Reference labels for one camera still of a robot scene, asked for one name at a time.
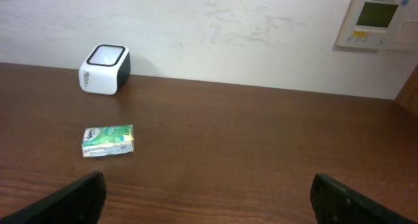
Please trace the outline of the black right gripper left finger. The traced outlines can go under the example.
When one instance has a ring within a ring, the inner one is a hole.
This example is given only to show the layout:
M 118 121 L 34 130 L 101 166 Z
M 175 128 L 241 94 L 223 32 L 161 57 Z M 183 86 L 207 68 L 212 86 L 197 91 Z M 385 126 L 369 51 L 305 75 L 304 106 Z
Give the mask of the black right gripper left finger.
M 106 200 L 102 172 L 92 172 L 1 219 L 3 224 L 97 224 Z

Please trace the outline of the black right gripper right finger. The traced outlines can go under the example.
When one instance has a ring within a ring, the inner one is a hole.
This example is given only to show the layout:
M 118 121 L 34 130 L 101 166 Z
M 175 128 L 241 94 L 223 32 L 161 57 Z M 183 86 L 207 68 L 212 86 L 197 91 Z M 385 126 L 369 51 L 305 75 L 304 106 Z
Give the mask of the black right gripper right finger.
M 323 173 L 313 179 L 310 202 L 318 224 L 417 224 Z

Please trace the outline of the green tissue pack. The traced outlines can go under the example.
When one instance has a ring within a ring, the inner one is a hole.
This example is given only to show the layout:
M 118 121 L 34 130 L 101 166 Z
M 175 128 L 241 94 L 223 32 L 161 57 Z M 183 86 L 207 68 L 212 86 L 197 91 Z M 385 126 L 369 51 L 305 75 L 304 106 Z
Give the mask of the green tissue pack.
M 83 157 L 119 155 L 134 151 L 133 125 L 92 127 L 84 131 Z

